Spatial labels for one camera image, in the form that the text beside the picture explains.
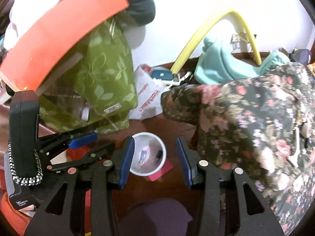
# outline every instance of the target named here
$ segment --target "black and white rope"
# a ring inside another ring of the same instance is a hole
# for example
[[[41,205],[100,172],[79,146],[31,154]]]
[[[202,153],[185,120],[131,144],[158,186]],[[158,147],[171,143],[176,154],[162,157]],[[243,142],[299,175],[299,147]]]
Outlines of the black and white rope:
[[[9,163],[10,163],[10,169],[11,169],[13,181],[15,183],[21,185],[21,186],[33,186],[33,185],[40,184],[40,182],[43,179],[43,171],[42,171],[42,167],[40,165],[40,160],[39,160],[39,157],[38,157],[36,151],[34,151],[34,154],[35,154],[35,159],[36,159],[37,175],[34,177],[19,177],[16,175],[16,171],[15,171],[15,167],[14,167],[14,163],[13,163],[13,159],[12,159],[12,154],[11,154],[11,143],[10,142],[9,142],[7,150],[9,153]]]

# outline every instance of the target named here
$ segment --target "white plastic bag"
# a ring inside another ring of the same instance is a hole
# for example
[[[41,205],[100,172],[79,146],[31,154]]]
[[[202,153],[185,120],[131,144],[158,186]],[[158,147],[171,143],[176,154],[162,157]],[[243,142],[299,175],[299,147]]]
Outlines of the white plastic bag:
[[[147,65],[140,65],[135,70],[135,84],[138,93],[138,107],[130,110],[129,119],[144,120],[163,112],[161,106],[161,94],[167,89],[154,82],[147,73]]]
[[[4,37],[4,48],[12,49],[18,40],[60,0],[14,0],[10,23]]]

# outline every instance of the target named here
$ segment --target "black floral cloth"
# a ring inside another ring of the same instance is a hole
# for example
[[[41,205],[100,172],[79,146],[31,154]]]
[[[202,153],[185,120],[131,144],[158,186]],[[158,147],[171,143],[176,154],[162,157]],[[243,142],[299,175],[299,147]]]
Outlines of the black floral cloth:
[[[167,119],[198,125],[197,151],[217,167],[244,169],[289,235],[315,193],[315,80],[291,62],[266,75],[218,85],[182,85],[161,97]],[[300,136],[298,167],[293,130],[311,123],[308,145]]]

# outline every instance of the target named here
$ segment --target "yellow curved handle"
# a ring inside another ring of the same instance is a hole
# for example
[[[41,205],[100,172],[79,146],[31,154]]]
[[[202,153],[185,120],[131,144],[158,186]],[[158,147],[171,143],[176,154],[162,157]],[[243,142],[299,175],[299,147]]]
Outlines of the yellow curved handle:
[[[210,31],[210,29],[218,23],[218,21],[226,16],[227,14],[232,14],[237,22],[242,26],[242,28],[246,31],[246,35],[249,39],[250,45],[252,46],[255,62],[257,65],[261,65],[261,57],[260,53],[256,47],[255,43],[255,37],[252,34],[251,30],[249,29],[248,25],[246,24],[243,17],[236,12],[233,9],[229,9],[225,11],[224,13],[217,12],[214,15],[211,15],[208,17],[202,25],[199,27],[199,29],[194,33],[194,35],[191,37],[189,42],[186,44],[185,48],[182,50],[178,58],[176,59],[175,63],[171,67],[172,73],[178,73],[178,71],[183,67],[187,59],[190,57],[190,55],[193,53],[193,51],[196,49],[198,44],[202,41],[202,39],[206,36],[206,34]]]

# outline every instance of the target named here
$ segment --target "pink paper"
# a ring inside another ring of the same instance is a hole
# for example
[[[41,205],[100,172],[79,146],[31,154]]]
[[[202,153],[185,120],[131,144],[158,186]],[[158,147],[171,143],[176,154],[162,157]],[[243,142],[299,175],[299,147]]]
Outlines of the pink paper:
[[[151,181],[155,181],[158,178],[160,178],[161,176],[163,176],[167,171],[171,170],[173,168],[173,165],[170,163],[170,161],[168,159],[166,159],[163,167],[156,173],[154,173],[153,175],[149,176],[149,179]]]

